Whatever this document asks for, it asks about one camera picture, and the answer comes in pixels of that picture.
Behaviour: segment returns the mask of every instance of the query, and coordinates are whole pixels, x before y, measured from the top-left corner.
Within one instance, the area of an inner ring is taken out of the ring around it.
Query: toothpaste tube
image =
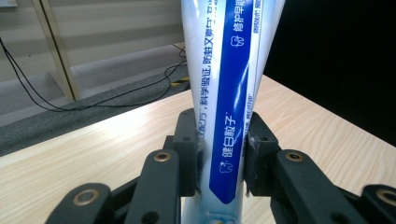
[[[244,141],[284,0],[181,1],[203,151],[181,221],[241,223]]]

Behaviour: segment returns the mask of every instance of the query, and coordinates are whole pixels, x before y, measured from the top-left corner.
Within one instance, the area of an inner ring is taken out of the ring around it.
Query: white wall panel
[[[71,66],[183,41],[180,0],[49,0]]]
[[[0,8],[0,36],[26,76],[56,71],[31,1],[19,1],[15,8]],[[0,49],[0,81],[14,78],[14,71]]]

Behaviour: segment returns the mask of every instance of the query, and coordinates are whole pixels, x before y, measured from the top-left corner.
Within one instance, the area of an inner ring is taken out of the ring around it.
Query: light wood surface
[[[44,223],[71,189],[112,189],[135,178],[144,159],[173,134],[191,92],[169,97],[0,158],[0,223]],[[307,153],[335,185],[396,187],[396,148],[264,77],[255,111],[284,149]],[[244,200],[245,224],[275,223],[268,198]]]

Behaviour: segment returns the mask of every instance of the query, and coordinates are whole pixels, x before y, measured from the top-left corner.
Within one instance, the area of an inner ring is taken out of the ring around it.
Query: blue label
[[[244,142],[252,12],[252,0],[226,3],[209,181],[210,189],[223,203],[235,198]]]

